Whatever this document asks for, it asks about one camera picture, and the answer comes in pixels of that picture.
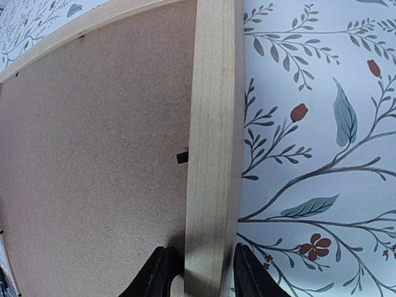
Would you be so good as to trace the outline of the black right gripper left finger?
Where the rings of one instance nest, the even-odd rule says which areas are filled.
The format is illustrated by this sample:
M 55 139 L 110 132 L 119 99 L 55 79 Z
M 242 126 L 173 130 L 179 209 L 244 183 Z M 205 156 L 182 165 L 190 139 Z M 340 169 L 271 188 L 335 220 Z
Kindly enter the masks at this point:
M 157 247 L 119 297 L 167 297 L 176 277 L 176 249 Z

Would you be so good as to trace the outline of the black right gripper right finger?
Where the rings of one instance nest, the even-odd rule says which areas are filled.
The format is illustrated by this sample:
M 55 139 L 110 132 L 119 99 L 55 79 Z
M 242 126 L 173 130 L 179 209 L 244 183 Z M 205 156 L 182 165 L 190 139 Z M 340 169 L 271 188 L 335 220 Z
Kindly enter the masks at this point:
M 236 297 L 290 297 L 245 244 L 235 247 L 233 272 Z

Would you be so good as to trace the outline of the brown backing board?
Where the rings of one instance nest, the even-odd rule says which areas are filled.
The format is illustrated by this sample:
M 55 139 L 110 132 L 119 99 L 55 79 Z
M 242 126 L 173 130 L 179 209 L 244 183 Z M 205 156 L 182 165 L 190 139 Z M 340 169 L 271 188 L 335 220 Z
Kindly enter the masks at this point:
M 22 296 L 118 296 L 184 250 L 196 2 L 60 47 L 1 91 L 1 227 Z

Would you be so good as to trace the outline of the light wooden picture frame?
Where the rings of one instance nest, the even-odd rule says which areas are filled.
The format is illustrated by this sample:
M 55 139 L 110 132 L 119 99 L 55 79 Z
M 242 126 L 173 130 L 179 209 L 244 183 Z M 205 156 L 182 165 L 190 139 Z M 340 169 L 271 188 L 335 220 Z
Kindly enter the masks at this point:
M 108 1 L 68 22 L 1 73 L 26 67 L 105 25 L 181 1 Z M 182 272 L 172 296 L 227 296 L 235 245 L 243 147 L 242 1 L 195 1 Z

